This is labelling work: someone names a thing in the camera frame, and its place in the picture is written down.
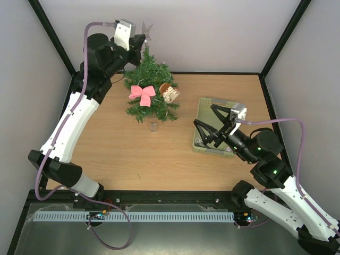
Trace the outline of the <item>green perforated plastic basket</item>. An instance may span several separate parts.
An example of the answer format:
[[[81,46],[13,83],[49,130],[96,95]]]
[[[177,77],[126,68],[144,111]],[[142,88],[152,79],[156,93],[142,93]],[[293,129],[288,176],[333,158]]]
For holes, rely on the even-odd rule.
[[[198,103],[197,117],[194,120],[193,152],[212,156],[232,158],[232,148],[224,142],[227,134],[234,134],[239,123],[231,123],[235,115],[245,119],[247,108],[244,104],[233,101],[201,97]]]

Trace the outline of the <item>small green christmas tree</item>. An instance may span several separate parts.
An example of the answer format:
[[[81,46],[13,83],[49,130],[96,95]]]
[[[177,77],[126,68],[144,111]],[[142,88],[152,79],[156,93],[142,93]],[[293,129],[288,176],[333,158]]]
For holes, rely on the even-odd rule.
[[[142,60],[133,71],[125,73],[124,86],[130,92],[126,113],[143,123],[148,117],[156,117],[162,123],[178,120],[179,103],[169,95],[177,96],[178,84],[165,63],[157,62],[146,47]]]

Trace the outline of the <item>silver star ornament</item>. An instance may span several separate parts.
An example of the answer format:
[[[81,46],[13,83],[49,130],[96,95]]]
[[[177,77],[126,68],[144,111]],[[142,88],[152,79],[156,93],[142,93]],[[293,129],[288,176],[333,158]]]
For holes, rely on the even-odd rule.
[[[142,45],[142,49],[148,48],[148,42],[151,41],[150,32],[152,30],[153,24],[146,25],[145,22],[142,23],[142,34],[145,35],[145,39]]]

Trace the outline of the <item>pink fabric bow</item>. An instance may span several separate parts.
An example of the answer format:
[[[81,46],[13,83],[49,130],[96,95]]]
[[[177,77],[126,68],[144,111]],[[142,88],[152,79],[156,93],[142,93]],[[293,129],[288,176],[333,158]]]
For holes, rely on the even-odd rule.
[[[151,106],[151,97],[156,95],[155,89],[153,86],[140,87],[137,85],[131,86],[130,90],[130,99],[140,98],[140,106],[150,107]]]

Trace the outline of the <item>brown round doll ornament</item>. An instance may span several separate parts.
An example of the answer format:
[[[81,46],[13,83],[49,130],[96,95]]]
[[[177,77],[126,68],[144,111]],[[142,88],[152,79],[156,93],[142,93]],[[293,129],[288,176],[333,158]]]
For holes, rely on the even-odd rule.
[[[180,95],[179,89],[173,87],[170,83],[163,83],[159,88],[159,92],[167,104],[172,103]]]

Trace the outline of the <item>clear plastic battery box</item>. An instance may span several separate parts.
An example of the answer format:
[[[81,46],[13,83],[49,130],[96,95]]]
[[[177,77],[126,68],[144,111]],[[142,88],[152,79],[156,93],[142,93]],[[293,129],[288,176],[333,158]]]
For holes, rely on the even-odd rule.
[[[150,132],[157,132],[158,130],[158,126],[157,126],[157,123],[150,123],[149,124],[149,127],[150,127]]]

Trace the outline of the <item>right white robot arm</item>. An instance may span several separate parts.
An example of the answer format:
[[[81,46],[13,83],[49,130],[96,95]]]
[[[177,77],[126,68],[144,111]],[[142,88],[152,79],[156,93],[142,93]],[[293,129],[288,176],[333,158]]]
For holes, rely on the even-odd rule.
[[[239,129],[241,124],[252,125],[245,120],[244,105],[227,108],[212,104],[210,108],[223,125],[216,129],[194,120],[202,143],[215,147],[227,144],[241,160],[254,165],[250,171],[253,178],[284,202],[280,204],[250,183],[239,181],[232,190],[233,205],[247,206],[278,223],[308,254],[339,254],[339,221],[309,196],[300,184],[299,174],[279,158],[284,146],[275,132],[263,127],[265,122],[258,122],[260,128],[244,134]]]

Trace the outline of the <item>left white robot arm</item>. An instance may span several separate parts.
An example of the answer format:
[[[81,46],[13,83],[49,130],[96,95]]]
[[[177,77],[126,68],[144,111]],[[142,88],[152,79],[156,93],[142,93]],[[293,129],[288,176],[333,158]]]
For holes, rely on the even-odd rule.
[[[111,77],[128,63],[140,65],[145,39],[144,34],[139,34],[121,41],[102,33],[86,38],[82,71],[73,81],[67,107],[46,143],[28,155],[38,171],[36,184],[45,176],[87,197],[96,196],[101,186],[71,162],[73,150],[89,118],[112,87]]]

